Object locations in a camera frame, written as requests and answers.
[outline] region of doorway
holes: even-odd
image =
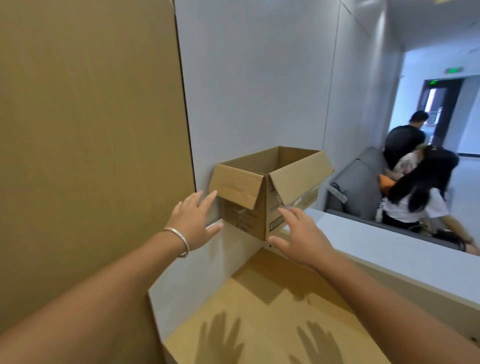
[[[425,110],[429,114],[421,128],[427,144],[443,145],[464,80],[457,78],[424,82],[418,110]]]

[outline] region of hand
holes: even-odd
[[[322,261],[336,254],[335,249],[317,227],[315,221],[302,210],[279,208],[278,211],[290,226],[291,242],[277,236],[269,237],[268,241],[287,257],[315,269]]]
[[[168,220],[167,228],[174,228],[183,235],[190,250],[204,246],[214,235],[222,230],[223,224],[215,224],[205,228],[207,212],[216,197],[213,191],[198,205],[203,192],[188,196],[185,201],[179,202],[173,209],[172,216]]]

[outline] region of open cardboard box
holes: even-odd
[[[307,208],[333,172],[324,151],[276,146],[218,163],[209,190],[221,197],[224,221],[266,240],[285,226],[278,208]]]

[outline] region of long black hair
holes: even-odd
[[[452,171],[458,165],[458,156],[440,146],[428,146],[424,158],[409,174],[391,188],[388,200],[398,205],[400,200],[411,194],[408,202],[410,212],[422,211],[430,200],[430,189],[438,188],[444,198]]]

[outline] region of bracelet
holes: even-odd
[[[188,253],[190,252],[190,247],[188,246],[188,243],[187,243],[187,240],[183,237],[182,234],[180,234],[178,232],[178,230],[174,229],[174,228],[164,228],[162,231],[169,231],[169,232],[172,232],[174,233],[175,235],[177,235],[182,241],[183,243],[185,244],[185,248],[187,248],[187,251],[180,254],[180,258],[186,258],[188,256]]]

